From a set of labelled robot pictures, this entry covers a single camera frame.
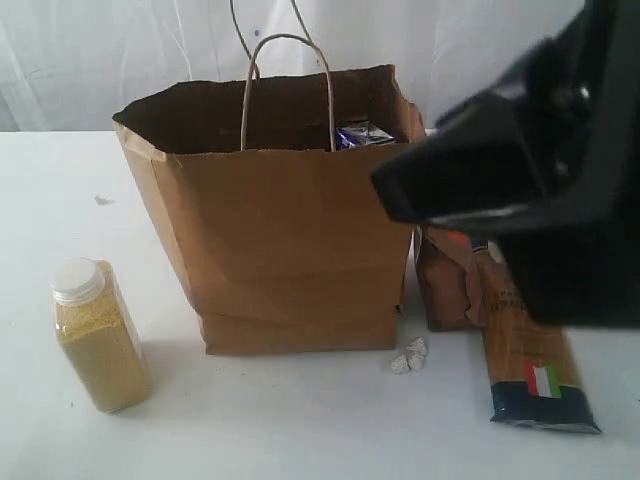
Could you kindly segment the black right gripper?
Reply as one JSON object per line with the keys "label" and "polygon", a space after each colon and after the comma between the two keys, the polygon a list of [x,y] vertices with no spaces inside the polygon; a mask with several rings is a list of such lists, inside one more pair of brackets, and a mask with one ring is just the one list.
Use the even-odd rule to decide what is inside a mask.
{"label": "black right gripper", "polygon": [[639,5],[588,1],[371,174],[389,218],[494,240],[549,324],[639,324]]}

